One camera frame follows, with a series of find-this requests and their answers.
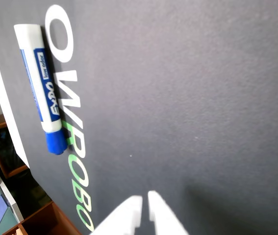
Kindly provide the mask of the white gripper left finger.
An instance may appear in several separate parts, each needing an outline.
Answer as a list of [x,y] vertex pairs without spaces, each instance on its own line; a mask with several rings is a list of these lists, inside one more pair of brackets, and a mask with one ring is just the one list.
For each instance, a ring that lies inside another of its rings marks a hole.
[[91,233],[92,235],[134,235],[141,225],[143,198],[133,195],[123,201]]

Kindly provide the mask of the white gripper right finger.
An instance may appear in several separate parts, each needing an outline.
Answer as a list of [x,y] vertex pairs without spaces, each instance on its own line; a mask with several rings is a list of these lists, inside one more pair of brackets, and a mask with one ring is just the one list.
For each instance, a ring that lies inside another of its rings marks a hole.
[[149,218],[156,235],[188,235],[166,201],[156,191],[148,192]]

